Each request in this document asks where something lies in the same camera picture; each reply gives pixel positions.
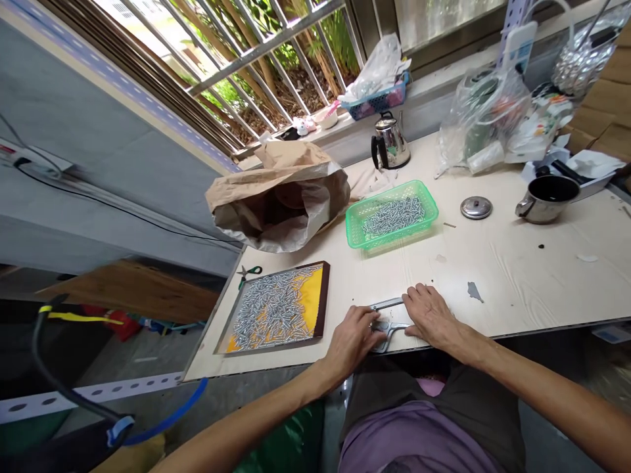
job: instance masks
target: table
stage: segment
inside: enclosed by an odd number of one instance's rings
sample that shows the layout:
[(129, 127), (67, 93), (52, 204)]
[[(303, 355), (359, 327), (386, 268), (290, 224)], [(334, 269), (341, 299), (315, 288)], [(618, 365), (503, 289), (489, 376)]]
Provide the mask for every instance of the table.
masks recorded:
[[(326, 354), (333, 330), (350, 305), (398, 297), (418, 282), (433, 284), (459, 320), (491, 337), (631, 316), (631, 219), (617, 196), (605, 189), (571, 204), (557, 222), (533, 225), (514, 214), (526, 189), (521, 166), (478, 177), (448, 173), (434, 180), (437, 134), (410, 143), (410, 149), (411, 162), (399, 170), (397, 183), (419, 179), (426, 184), (440, 212), (432, 231), (418, 241), (366, 254), (347, 245), (342, 218), (295, 253), (246, 248), (239, 265), (262, 266), (263, 275), (321, 260), (331, 264), (324, 335), (299, 346), (215, 353), (238, 293), (240, 276), (233, 275), (185, 380), (312, 363)], [(366, 159), (346, 172), (353, 175), (372, 165)], [(493, 203), (488, 218), (475, 221), (460, 214), (462, 200), (474, 195)], [(577, 255), (598, 260), (589, 263)], [(483, 302), (470, 297), (469, 282), (475, 283)], [(382, 316), (409, 322), (402, 305), (386, 309)], [(424, 346), (424, 341), (398, 331), (388, 352)]]

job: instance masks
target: yellow tape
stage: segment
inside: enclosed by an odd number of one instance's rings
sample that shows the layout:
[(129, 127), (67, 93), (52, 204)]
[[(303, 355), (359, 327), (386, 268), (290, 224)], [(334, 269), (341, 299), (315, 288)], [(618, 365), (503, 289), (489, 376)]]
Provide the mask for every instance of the yellow tape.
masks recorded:
[(50, 314), (48, 314), (48, 318), (49, 319), (62, 319), (68, 322), (106, 322), (106, 323), (113, 323), (116, 325), (123, 325), (123, 322), (121, 321), (115, 321), (112, 319), (107, 319), (105, 317), (84, 317), (83, 315), (76, 315), (70, 312), (66, 312), (66, 313), (50, 312)]

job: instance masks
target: green plastic basket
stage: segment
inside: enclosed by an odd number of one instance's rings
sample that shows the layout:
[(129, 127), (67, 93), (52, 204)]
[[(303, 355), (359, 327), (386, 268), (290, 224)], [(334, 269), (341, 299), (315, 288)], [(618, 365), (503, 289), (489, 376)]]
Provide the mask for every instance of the green plastic basket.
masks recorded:
[[(418, 222), (385, 235), (364, 233), (364, 221), (377, 213), (382, 206), (393, 200), (402, 200), (413, 196), (417, 196), (421, 200), (421, 205), (425, 210), (425, 215)], [(410, 181), (351, 205), (346, 211), (346, 239), (351, 248), (372, 250), (378, 246), (428, 230), (437, 217), (438, 207), (436, 207), (436, 202), (425, 184), (420, 181)]]

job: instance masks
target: hand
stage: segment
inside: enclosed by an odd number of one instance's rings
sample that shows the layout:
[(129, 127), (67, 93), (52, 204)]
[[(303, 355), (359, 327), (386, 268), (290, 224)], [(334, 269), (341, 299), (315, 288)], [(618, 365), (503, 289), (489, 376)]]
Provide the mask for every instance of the hand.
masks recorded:
[(314, 365), (325, 378), (325, 390), (339, 386), (371, 348), (386, 339), (384, 332), (373, 332), (370, 328), (378, 318), (379, 313), (370, 307), (350, 306), (342, 323), (335, 327), (326, 356)]
[(462, 363), (472, 363), (478, 332), (454, 317), (445, 299), (433, 286), (417, 284), (409, 287), (402, 299), (414, 322), (406, 328), (406, 335), (422, 338)]

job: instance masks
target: blue strap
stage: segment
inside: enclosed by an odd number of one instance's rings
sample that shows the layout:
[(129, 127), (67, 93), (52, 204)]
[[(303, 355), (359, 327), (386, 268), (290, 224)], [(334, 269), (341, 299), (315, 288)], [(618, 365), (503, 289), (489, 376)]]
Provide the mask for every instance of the blue strap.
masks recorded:
[(199, 382), (199, 386), (197, 386), (197, 389), (195, 390), (193, 395), (189, 398), (188, 401), (186, 401), (186, 404), (184, 404), (182, 407), (180, 407), (178, 410), (176, 410), (173, 414), (164, 419), (162, 422), (160, 422), (160, 424), (156, 425), (155, 427), (152, 427), (149, 430), (145, 430), (142, 434), (138, 434), (130, 438), (128, 437), (127, 440), (123, 442), (123, 445), (128, 447), (130, 445), (137, 445), (138, 443), (149, 440), (150, 438), (167, 430), (169, 427), (179, 421), (180, 418), (184, 414), (186, 414), (186, 412), (188, 412), (188, 410), (193, 406), (193, 404), (197, 402), (197, 400), (202, 396), (204, 389), (206, 389), (207, 384), (208, 378), (203, 378)]
[(126, 429), (133, 423), (134, 419), (132, 416), (125, 416), (116, 424), (114, 424), (114, 426), (107, 431), (107, 446), (111, 447), (112, 445), (114, 445), (114, 442), (116, 442), (116, 438), (118, 438), (123, 429)]

